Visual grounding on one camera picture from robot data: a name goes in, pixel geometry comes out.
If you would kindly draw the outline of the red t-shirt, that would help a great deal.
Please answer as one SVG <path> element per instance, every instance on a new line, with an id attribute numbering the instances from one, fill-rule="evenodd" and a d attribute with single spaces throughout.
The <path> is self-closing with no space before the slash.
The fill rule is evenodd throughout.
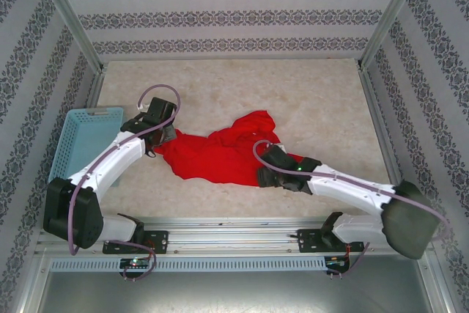
<path id="1" fill-rule="evenodd" d="M 176 129 L 177 137 L 154 148 L 178 177 L 201 178 L 212 183 L 257 187 L 253 145 L 260 140 L 278 144 L 276 124 L 267 111 L 254 111 L 236 119 L 232 126 L 209 136 L 195 136 Z"/>

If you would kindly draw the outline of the light blue perforated plastic basket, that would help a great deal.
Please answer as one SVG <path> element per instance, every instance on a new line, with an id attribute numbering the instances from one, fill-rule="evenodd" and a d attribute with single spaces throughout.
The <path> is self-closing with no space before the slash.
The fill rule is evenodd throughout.
<path id="1" fill-rule="evenodd" d="M 68 111 L 48 180 L 67 179 L 89 165 L 117 136 L 123 117 L 121 107 Z"/>

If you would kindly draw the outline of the grey metal panel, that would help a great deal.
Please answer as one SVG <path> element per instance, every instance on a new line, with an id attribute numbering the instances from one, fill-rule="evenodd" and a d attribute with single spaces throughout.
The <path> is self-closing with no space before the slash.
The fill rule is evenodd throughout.
<path id="1" fill-rule="evenodd" d="M 52 273 L 39 313 L 432 313 L 419 281 L 356 273 Z"/>

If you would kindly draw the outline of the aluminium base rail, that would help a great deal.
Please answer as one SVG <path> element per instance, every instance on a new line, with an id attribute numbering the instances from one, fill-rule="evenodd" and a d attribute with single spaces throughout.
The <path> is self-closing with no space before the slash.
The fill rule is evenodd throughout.
<path id="1" fill-rule="evenodd" d="M 141 218 L 144 230 L 167 231 L 167 255 L 299 254 L 296 229 L 320 229 L 326 218 Z M 81 255 L 104 254 L 103 244 L 80 248 Z M 378 254 L 398 254 L 389 246 L 369 245 Z"/>

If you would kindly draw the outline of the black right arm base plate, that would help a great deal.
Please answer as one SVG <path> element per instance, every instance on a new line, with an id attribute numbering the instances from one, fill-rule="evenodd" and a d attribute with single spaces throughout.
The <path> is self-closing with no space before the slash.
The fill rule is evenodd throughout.
<path id="1" fill-rule="evenodd" d="M 336 253 L 345 252 L 347 248 L 352 253 L 364 250 L 363 242 L 345 243 L 332 232 L 322 232 L 320 229 L 299 229 L 296 234 L 300 253 Z"/>

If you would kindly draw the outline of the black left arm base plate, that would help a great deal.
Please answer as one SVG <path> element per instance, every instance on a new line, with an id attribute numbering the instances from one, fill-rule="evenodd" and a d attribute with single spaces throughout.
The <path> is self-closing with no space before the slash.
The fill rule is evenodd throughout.
<path id="1" fill-rule="evenodd" d="M 149 231 L 144 230 L 143 235 L 130 240 L 131 243 L 137 243 L 152 249 L 156 254 L 165 254 L 169 242 L 169 233 L 167 231 Z M 116 242 L 106 241 L 103 244 L 104 254 L 148 254 L 149 250 L 135 247 L 129 244 L 118 244 Z"/>

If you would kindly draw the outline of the aluminium frame post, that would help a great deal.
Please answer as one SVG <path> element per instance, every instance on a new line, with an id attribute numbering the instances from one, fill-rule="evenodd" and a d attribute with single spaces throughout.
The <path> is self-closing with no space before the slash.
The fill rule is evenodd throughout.
<path id="1" fill-rule="evenodd" d="M 397 15 L 403 7 L 405 0 L 390 0 L 388 6 L 385 8 L 381 19 L 379 20 L 376 29 L 373 31 L 369 41 L 364 49 L 363 55 L 358 60 L 358 67 L 364 71 L 371 63 L 374 55 L 377 53 L 380 45 L 385 39 L 388 30 L 394 23 Z"/>
<path id="2" fill-rule="evenodd" d="M 75 13 L 69 0 L 52 0 L 56 9 L 69 28 L 75 41 L 78 43 L 82 53 L 86 57 L 88 63 L 91 65 L 95 73 L 100 72 L 103 68 L 97 51 L 95 50 L 92 41 L 89 39 L 84 27 L 82 26 L 78 15 Z"/>

